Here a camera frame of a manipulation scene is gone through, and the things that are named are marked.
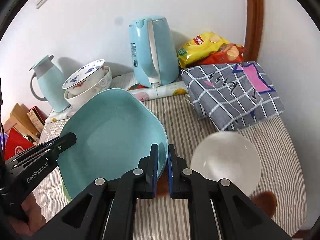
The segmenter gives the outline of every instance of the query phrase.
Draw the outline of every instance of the yellow chip bag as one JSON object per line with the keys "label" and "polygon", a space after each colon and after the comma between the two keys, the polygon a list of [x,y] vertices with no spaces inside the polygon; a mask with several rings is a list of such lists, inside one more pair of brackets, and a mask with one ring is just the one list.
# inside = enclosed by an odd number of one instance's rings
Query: yellow chip bag
{"label": "yellow chip bag", "polygon": [[217,52],[223,44],[229,43],[229,41],[215,33],[202,33],[185,43],[182,48],[178,50],[180,67],[186,68],[187,65]]}

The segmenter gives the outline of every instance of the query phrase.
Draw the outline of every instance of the human hand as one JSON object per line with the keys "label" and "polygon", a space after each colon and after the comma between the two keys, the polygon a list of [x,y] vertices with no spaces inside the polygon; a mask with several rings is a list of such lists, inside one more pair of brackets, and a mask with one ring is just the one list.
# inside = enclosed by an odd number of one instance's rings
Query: human hand
{"label": "human hand", "polygon": [[36,198],[32,192],[21,204],[21,207],[28,215],[29,222],[26,224],[14,217],[8,217],[9,222],[18,234],[32,236],[45,225],[46,220],[44,216],[41,215],[41,208],[36,203]]}

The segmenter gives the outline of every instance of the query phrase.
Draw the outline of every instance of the kettle handle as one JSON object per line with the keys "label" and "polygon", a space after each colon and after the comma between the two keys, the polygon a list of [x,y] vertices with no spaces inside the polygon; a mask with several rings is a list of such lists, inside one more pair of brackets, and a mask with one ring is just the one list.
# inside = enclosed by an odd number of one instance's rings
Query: kettle handle
{"label": "kettle handle", "polygon": [[31,77],[31,80],[30,80],[30,89],[31,89],[31,93],[33,94],[33,96],[40,100],[40,101],[44,101],[44,102],[47,102],[48,100],[46,98],[41,98],[41,97],[38,97],[35,93],[35,91],[33,90],[33,87],[32,87],[32,80],[36,77],[36,73],[33,73],[32,77]]}
{"label": "kettle handle", "polygon": [[155,35],[153,32],[153,24],[150,18],[137,21],[137,32],[141,48],[146,48],[145,55],[149,55],[146,62],[141,63],[141,67],[149,78],[159,79],[158,57],[156,52]]}

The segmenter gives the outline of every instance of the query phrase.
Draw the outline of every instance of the striped tablecloth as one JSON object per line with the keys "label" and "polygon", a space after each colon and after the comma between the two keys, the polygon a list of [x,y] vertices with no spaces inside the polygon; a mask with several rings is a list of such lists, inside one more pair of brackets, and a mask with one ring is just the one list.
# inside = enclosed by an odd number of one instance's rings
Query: striped tablecloth
{"label": "striped tablecloth", "polygon": [[[197,120],[185,95],[154,99],[144,104],[163,124],[177,155],[190,166],[196,146],[216,131],[210,119]],[[58,136],[67,121],[46,124],[40,142]],[[253,195],[273,192],[277,198],[273,219],[290,236],[294,235],[305,220],[307,203],[300,163],[281,118],[274,117],[239,133],[256,146],[262,163],[261,179]],[[34,190],[47,221],[68,204],[61,184],[57,167]],[[187,200],[172,200],[168,196],[139,199],[133,234],[137,240],[190,239]]]}

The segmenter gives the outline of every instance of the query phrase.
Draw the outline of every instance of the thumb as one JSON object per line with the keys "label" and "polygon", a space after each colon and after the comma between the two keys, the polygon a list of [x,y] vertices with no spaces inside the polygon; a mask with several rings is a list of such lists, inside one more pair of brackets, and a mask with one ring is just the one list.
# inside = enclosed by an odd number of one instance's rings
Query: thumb
{"label": "thumb", "polygon": [[8,220],[18,234],[31,236],[29,226],[26,223],[14,217],[8,217]]}

